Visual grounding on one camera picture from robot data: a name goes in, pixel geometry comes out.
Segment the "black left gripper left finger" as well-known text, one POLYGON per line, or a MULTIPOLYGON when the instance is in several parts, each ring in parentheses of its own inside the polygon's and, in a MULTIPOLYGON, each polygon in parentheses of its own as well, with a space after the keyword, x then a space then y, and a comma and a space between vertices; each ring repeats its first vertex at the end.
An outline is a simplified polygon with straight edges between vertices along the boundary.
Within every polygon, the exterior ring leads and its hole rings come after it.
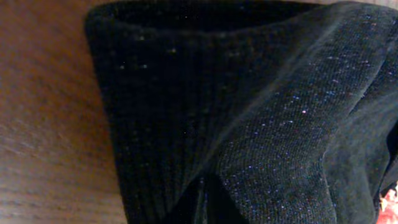
POLYGON ((204 178, 195 178, 185 189, 176 206, 162 219, 161 224, 193 224, 203 196, 204 178))

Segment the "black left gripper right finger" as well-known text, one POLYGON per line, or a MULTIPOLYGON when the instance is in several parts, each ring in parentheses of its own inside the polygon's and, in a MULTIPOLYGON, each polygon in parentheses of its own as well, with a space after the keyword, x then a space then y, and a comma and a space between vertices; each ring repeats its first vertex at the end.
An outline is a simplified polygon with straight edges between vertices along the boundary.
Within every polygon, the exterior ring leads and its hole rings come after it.
POLYGON ((219 176, 209 174, 206 178, 206 211, 209 224, 248 224, 228 191, 224 188, 219 176))

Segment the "black sparkly cardigan pearl buttons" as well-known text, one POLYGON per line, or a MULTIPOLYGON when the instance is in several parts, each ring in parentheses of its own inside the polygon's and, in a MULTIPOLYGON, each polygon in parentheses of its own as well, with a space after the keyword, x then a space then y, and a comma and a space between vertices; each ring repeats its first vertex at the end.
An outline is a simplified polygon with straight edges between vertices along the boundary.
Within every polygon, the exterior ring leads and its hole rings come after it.
POLYGON ((85 33, 130 224, 220 177, 249 223, 374 224, 397 180, 397 11, 118 1, 85 33))

